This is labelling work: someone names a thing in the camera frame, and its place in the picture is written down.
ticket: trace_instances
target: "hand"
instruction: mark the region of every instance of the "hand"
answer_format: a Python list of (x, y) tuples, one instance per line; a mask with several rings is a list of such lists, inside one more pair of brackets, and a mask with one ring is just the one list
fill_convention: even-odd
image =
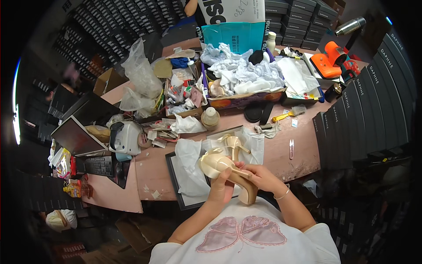
[(276, 194), (281, 189), (284, 190), (286, 186), (263, 165), (245, 164), (244, 162), (235, 162), (235, 165), (242, 170), (252, 172), (251, 182), (263, 191)]
[(234, 183), (227, 181), (231, 173), (232, 169), (227, 168), (220, 173), (217, 179), (211, 180), (211, 190), (207, 200), (208, 203), (213, 203), (222, 208), (230, 201), (235, 187)]

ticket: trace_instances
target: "silver bangle bracelet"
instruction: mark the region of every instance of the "silver bangle bracelet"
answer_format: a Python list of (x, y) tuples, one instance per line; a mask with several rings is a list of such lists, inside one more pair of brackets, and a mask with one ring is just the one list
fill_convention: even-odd
[(276, 196), (274, 195), (274, 199), (275, 200), (280, 200), (280, 199), (283, 199), (285, 196), (286, 196), (286, 194), (288, 194), (288, 192), (289, 192), (289, 190), (290, 190), (290, 184), (289, 183), (287, 183), (286, 184), (287, 185), (287, 192), (282, 196), (282, 197), (280, 197), (280, 198), (276, 198)]

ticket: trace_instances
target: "work table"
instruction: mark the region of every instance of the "work table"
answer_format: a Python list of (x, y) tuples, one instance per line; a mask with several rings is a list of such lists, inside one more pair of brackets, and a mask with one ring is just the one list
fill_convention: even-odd
[[(199, 40), (191, 39), (183, 41), (163, 49), (163, 56), (171, 54), (174, 47), (181, 46), (183, 49), (199, 46)], [(319, 51), (300, 50), (307, 53), (319, 53)], [(358, 62), (359, 69), (367, 63)], [(133, 84), (128, 81), (110, 92), (104, 94), (102, 98), (111, 104), (121, 100), (123, 87), (128, 86), (133, 89)], [(281, 131), (273, 139), (264, 140), (264, 163), (271, 172), (284, 182), (290, 181), (320, 169), (319, 153), (316, 135), (313, 128), (312, 118), (318, 112), (327, 111), (335, 101), (319, 103), (309, 106), (306, 112), (294, 117), (298, 120), (298, 127), (292, 127), (292, 117), (280, 121)], [(283, 107), (276, 103), (271, 112), (270, 119), (283, 114), (283, 110), (290, 107)], [(215, 131), (207, 131), (195, 134), (181, 134), (181, 138), (192, 139), (194, 141), (205, 140), (211, 133), (237, 127), (245, 126), (255, 132), (254, 126), (258, 123), (249, 123), (243, 116), (243, 110), (237, 108), (219, 110), (221, 120)], [(295, 141), (294, 158), (289, 158), (289, 141)], [(143, 149), (142, 153), (135, 156), (130, 163), (126, 188), (121, 189), (111, 180), (104, 176), (89, 175), (89, 184), (94, 188), (92, 198), (83, 198), (84, 202), (107, 207), (115, 210), (128, 212), (143, 212), (141, 200), (176, 200), (176, 194), (170, 179), (165, 155), (174, 151), (176, 143), (167, 142), (165, 148), (150, 147)], [(153, 197), (153, 193), (158, 191), (158, 197)]]

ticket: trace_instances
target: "pink butterfly embroidery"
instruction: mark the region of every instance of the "pink butterfly embroidery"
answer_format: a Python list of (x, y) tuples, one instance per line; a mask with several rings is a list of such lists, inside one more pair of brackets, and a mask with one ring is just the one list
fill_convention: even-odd
[(282, 245), (286, 237), (280, 232), (280, 227), (268, 218), (247, 216), (239, 224), (234, 217), (225, 217), (210, 226), (204, 242), (196, 247), (198, 252), (215, 252), (234, 245), (238, 240), (258, 245)]

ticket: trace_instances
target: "high heel sandal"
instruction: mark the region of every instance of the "high heel sandal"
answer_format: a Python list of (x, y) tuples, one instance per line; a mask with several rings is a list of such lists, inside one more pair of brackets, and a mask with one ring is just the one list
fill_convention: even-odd
[(239, 149), (242, 149), (244, 152), (251, 154), (251, 151), (247, 148), (245, 148), (242, 145), (242, 142), (240, 139), (236, 136), (232, 136), (230, 134), (225, 134), (221, 138), (218, 139), (220, 142), (225, 142), (226, 146), (232, 148), (232, 160), (233, 161), (239, 161)]
[(242, 189), (238, 198), (245, 204), (253, 204), (257, 198), (258, 187), (250, 179), (252, 173), (240, 170), (228, 157), (221, 154), (222, 148), (216, 147), (207, 151), (199, 159), (198, 165), (202, 172), (209, 178), (216, 179), (227, 167), (232, 169), (228, 181), (239, 185)]

